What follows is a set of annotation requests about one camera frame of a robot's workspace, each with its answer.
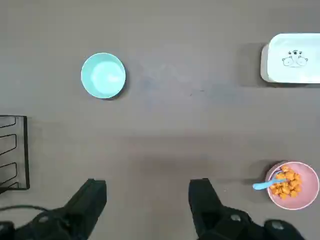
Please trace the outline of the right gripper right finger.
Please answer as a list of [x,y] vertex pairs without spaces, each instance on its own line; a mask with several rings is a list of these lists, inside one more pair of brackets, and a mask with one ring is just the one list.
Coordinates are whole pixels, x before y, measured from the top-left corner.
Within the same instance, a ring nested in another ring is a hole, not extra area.
[[208,178],[192,179],[188,202],[199,240],[303,240],[289,222],[268,219],[256,224],[248,213],[222,204]]

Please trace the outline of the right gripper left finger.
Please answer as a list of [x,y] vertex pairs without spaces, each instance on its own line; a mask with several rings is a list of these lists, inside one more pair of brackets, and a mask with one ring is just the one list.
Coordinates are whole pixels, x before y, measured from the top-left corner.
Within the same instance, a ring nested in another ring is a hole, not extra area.
[[71,199],[60,208],[48,209],[35,205],[2,207],[1,212],[18,209],[40,213],[23,226],[12,221],[0,222],[2,240],[87,240],[107,203],[104,180],[88,179]]

